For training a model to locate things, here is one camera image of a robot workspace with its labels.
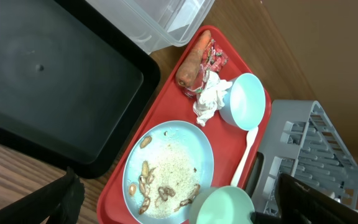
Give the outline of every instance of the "spoon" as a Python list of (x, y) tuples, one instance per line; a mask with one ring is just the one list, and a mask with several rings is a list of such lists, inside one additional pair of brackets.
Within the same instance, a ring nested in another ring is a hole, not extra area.
[(239, 184), (239, 180), (242, 174), (242, 170), (244, 170), (244, 166), (246, 165), (247, 157), (249, 154), (249, 151), (251, 149), (251, 146), (255, 142), (256, 135), (258, 134), (258, 127), (250, 130), (247, 134), (247, 147), (246, 151), (244, 152), (244, 155), (241, 158), (239, 166), (237, 166), (236, 172), (234, 173), (233, 178), (231, 179), (230, 185), (237, 187)]

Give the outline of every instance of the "carrot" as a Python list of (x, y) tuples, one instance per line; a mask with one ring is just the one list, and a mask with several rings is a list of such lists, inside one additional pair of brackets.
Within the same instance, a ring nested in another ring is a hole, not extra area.
[(194, 84), (198, 70), (200, 69), (203, 53), (210, 40), (211, 31), (204, 31), (196, 45), (190, 50), (185, 61), (180, 65), (175, 77), (180, 86), (189, 87)]

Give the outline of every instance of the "light green cup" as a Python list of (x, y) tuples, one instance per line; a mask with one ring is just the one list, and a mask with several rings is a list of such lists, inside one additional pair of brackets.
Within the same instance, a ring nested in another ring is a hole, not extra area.
[(255, 211), (247, 193), (233, 186), (211, 187), (202, 191), (191, 204), (190, 224), (250, 223)]

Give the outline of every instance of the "red tray edge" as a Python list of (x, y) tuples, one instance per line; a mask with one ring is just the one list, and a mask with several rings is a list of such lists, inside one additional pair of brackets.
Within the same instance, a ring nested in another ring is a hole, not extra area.
[[(189, 44), (187, 45), (186, 50), (184, 51), (184, 53), (182, 54), (182, 56), (180, 57), (178, 63), (175, 65), (175, 68), (172, 70), (173, 72), (170, 74), (170, 76), (168, 77), (167, 81), (164, 83), (164, 86), (162, 87), (160, 93), (158, 94), (158, 96), (156, 97), (155, 101), (153, 102), (152, 106), (150, 107), (149, 111), (147, 112), (145, 118), (143, 119), (142, 123), (140, 124), (139, 128), (137, 129), (136, 133), (134, 134), (134, 136), (132, 137), (132, 140), (130, 141), (130, 143), (128, 144), (124, 154), (122, 155), (121, 159), (119, 160), (116, 168), (114, 169), (114, 171), (112, 172), (107, 184), (104, 186), (99, 199), (98, 199), (98, 203), (97, 203), (97, 207), (96, 207), (96, 216), (98, 221), (100, 222), (100, 224), (104, 224), (103, 222), (103, 216), (107, 216), (107, 214), (105, 213), (105, 210), (103, 209), (103, 203), (104, 203), (104, 198), (108, 192), (108, 189), (110, 188), (110, 186), (112, 185), (112, 183), (114, 182), (114, 179), (116, 179), (117, 175), (119, 174), (120, 168), (123, 166), (123, 163), (125, 163), (129, 153), (131, 152), (131, 149), (133, 147), (133, 145), (135, 144), (135, 142), (137, 141), (140, 133), (142, 133), (142, 131), (144, 130), (146, 124), (149, 122), (150, 117), (153, 115), (154, 110), (156, 108), (156, 106), (158, 105), (159, 101), (162, 99), (162, 97), (164, 96), (164, 94), (167, 90), (168, 90), (168, 85), (167, 83), (169, 83), (173, 77), (175, 76), (174, 71), (176, 71), (179, 66), (181, 65), (181, 63), (184, 61), (184, 59), (186, 58), (186, 56), (188, 55), (188, 52), (191, 49), (191, 46), (193, 46), (193, 43), (195, 41), (197, 41), (197, 37), (204, 31), (204, 30), (215, 30), (217, 33), (219, 33), (221, 35), (221, 38), (224, 39), (227, 43), (229, 43), (229, 47), (231, 48), (231, 51), (235, 52), (237, 55), (237, 51), (234, 49), (234, 47), (230, 44), (230, 42), (226, 39), (226, 36), (223, 35), (223, 33), (216, 28), (215, 26), (211, 26), (211, 25), (206, 25), (206, 26), (202, 26), (198, 29), (197, 33), (193, 36), (193, 38), (191, 39), (191, 41), (189, 42)], [(248, 65), (242, 60), (243, 66), (247, 67), (248, 70), (251, 71), (251, 69), (249, 69)], [(260, 142), (262, 141), (263, 138), (263, 134), (266, 130), (267, 127), (267, 123), (269, 121), (270, 118), (270, 114), (272, 112), (272, 101), (270, 98), (269, 93), (265, 90), (265, 97), (266, 97), (266, 109), (265, 109), (265, 114), (263, 117), (263, 120), (261, 122), (261, 125), (259, 126), (259, 132), (258, 135), (255, 139), (254, 144), (251, 147), (250, 150), (250, 154), (247, 158), (246, 164), (244, 166), (244, 170), (250, 170), (250, 168), (252, 167), (252, 165), (254, 164), (254, 160), (256, 157), (256, 152), (255, 153), (251, 153), (254, 152), (255, 149), (257, 151), (257, 148), (260, 145)], [(237, 186), (240, 186), (241, 188), (245, 187), (245, 183), (246, 180), (249, 177), (250, 172), (243, 172), (240, 180), (239, 180), (239, 184)]]

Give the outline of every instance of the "crumpled tissue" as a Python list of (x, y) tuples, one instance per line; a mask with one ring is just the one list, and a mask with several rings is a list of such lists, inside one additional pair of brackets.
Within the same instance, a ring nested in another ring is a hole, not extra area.
[(223, 108), (226, 90), (233, 85), (232, 82), (221, 80), (219, 75), (212, 71), (206, 72), (204, 82), (206, 82), (204, 90), (197, 94), (197, 101), (193, 105), (193, 111), (197, 114), (197, 123), (202, 127), (214, 116), (216, 110)]

